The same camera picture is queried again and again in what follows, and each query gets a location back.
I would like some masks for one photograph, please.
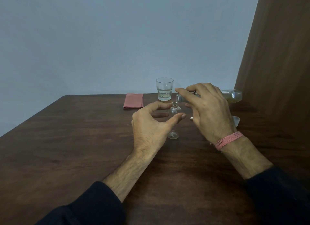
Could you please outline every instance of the hand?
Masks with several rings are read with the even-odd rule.
[[[168,113],[154,112],[171,108],[171,103],[154,102],[141,108],[132,115],[134,131],[134,151],[148,156],[156,154],[164,145],[172,127],[186,117],[179,113],[166,122],[158,122],[153,117],[168,117]]]
[[[198,83],[184,88],[176,88],[176,92],[186,98],[193,111],[193,122],[204,137],[215,144],[222,138],[237,131],[232,119],[227,100],[222,92],[211,83]],[[196,91],[201,98],[192,94]]]

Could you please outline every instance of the glass bottle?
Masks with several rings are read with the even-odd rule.
[[[178,102],[172,102],[172,107],[169,109],[169,116],[170,118],[173,117],[174,115],[178,114],[182,112],[181,108],[179,107]],[[178,132],[175,129],[172,129],[169,133],[168,133],[168,138],[175,140],[179,137]]]
[[[242,91],[240,90],[221,90],[221,92],[228,103],[236,103],[242,100]],[[176,94],[176,101],[178,103],[188,103],[188,101],[179,93]]]

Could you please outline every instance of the black sweater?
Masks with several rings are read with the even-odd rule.
[[[270,168],[248,180],[246,190],[265,224],[310,224],[310,193],[280,168]],[[95,182],[77,200],[57,207],[37,225],[123,224],[125,210],[113,191]]]

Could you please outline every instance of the pink napkin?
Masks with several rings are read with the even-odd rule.
[[[142,108],[143,107],[143,94],[127,93],[124,108]]]

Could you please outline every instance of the glass tumbler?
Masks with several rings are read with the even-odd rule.
[[[157,78],[156,87],[159,100],[168,101],[171,99],[171,93],[173,87],[172,78]]]

